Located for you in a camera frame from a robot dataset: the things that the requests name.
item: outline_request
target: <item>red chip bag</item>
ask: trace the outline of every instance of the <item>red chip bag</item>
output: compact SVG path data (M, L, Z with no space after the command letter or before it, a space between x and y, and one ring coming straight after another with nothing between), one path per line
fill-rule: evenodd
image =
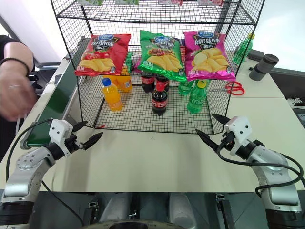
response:
M130 38L130 34L93 35L81 56L75 75L120 75Z

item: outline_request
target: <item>white wall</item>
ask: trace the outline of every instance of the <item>white wall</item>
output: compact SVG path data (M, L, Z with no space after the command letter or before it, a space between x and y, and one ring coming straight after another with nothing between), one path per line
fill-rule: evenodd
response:
M0 0L0 14L38 62L61 62L66 55L49 0Z
M279 58L277 68L305 71L305 0L266 0L253 49Z
M3 26L0 24L0 34L1 35L8 35L9 33L3 28Z

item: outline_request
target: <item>person's hand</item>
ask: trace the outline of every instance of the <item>person's hand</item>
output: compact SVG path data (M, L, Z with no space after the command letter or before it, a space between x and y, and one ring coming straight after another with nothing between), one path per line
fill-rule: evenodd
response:
M36 103L36 94L23 71L0 69L0 115L8 121L30 112Z

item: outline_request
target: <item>black cable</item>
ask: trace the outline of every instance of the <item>black cable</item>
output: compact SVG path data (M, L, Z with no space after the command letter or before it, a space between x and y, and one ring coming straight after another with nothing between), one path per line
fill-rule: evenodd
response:
M85 226L85 223L84 221L82 220L82 218L72 209L70 208L65 202L63 202L61 199L59 199L57 197L57 195L55 195L50 189L49 187L43 182L43 180L41 181L42 185L45 187L45 189L50 192L59 202L61 202L65 207L66 209L68 209L81 223L81 226L84 227Z
M9 179L9 172L10 172L10 159L11 159L11 156L13 154L13 151L17 145L17 143L19 142L19 140L21 139L21 137L26 133L28 132L29 130L31 130L33 127L37 126L37 125L40 125L42 123L46 123L50 121L50 119L47 119L47 120L44 120L44 121L41 121L41 122L38 122L38 123L35 123L31 126L29 126L28 128L26 128L16 139L16 141L14 142L13 146L11 147L10 149L10 153L8 155L8 160L6 161L6 167L5 167L5 177L6 177L6 181L8 181Z
M293 163L295 163L298 167L299 167L299 166L302 167L302 166L301 166L296 160L294 160L293 158L291 158L291 157L289 157L289 156L287 156L287 155L284 155L284 154L283 154L283 156L284 156L285 158L287 158L288 160L292 161ZM304 179L304 177L302 177L301 181L302 181L303 187L304 187L304 189L305 189L305 179ZM303 218L303 219L304 219L304 216L305 216L305 210L304 210L303 213L302 213L302 218Z
M15 140L14 144L12 145L11 149L10 149L10 152L9 152L9 155L8 155L8 160L6 161L6 168L5 168L5 176L6 176L6 181L8 181L9 179L9 172L10 172L10 159L11 159L11 156L14 152L14 149L17 145L17 143L19 142L19 140L21 139L21 137L26 133L28 132L29 130L31 130L33 127L37 126L37 125L40 125L42 123L46 123L46 122L49 122L51 119L47 119L47 120L44 120L44 121L41 121L41 122L38 122L38 123L35 123L31 126L29 126L28 128L26 128L18 137L17 139ZM59 202L61 202L73 215L75 215L75 217L81 222L81 226L85 226L83 220L81 219L81 217L72 209L70 208L65 202L63 202L61 199L59 199L49 188L48 186L43 182L41 181L42 185L45 187L46 190L48 190Z
M236 164L236 165L242 165L242 166L274 166L274 167L283 167L283 168L287 168L291 171L293 171L294 173L296 173L298 175L298 177L292 181L289 181L289 182L285 182L285 183L281 183L281 184L273 184L273 185L263 185L263 186L259 186L255 189L255 192L256 194L261 197L261 194L258 192L258 190L262 189L262 188L271 188L271 187L283 187L283 186L288 186L288 185L292 185L296 182L298 182L299 180L301 180L303 178L303 175L304 175L304 171L303 171L303 168L302 166L297 162L295 161L294 159L286 156L286 155L283 155L284 157L286 157L287 159L291 159L300 169L300 172L297 171L296 169L290 167L290 166L286 166L286 165L281 165L281 164L277 164L277 163L250 163L250 162L240 162L240 161L234 161L234 160L230 160L226 157L223 157L221 154L220 154L220 151L222 150L222 148L224 147L224 143L221 143L217 150L216 150L216 154L220 157L220 159L222 159L223 161L226 161L226 162L229 162L229 163L232 163L232 164Z

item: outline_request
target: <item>wire mesh shelf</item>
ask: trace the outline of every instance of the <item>wire mesh shelf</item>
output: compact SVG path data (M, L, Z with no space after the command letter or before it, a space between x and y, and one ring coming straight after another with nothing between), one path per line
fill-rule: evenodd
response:
M225 0L222 6L199 6L195 0L184 0L182 6L161 5L158 0L140 0L139 5L116 5L105 0L101 6L81 6L75 0L51 0L67 51L74 68L80 62L91 35L130 33L128 52L133 64L141 55L140 30L162 33L184 39L185 31L207 31L226 34L225 49L232 70L236 47L253 33L264 0ZM194 134L195 128L208 134L222 132L223 126L211 114L226 115L230 94L226 82L212 80L207 100L198 114L187 111L188 96L178 93L178 83L170 82L167 111L158 116L152 112L151 94L141 86L141 75L131 72L133 89L121 92L123 109L112 112L101 92L98 77L78 77L78 92L83 121L94 128Z
M105 0L101 6L83 7L73 2L57 17L85 19L83 9L86 19L94 21L199 24L204 21L212 24L255 25L254 19L238 1L225 2L222 6L199 6L196 1L183 1L182 6L173 6L160 5L157 0L143 0L139 5L116 5L113 0Z

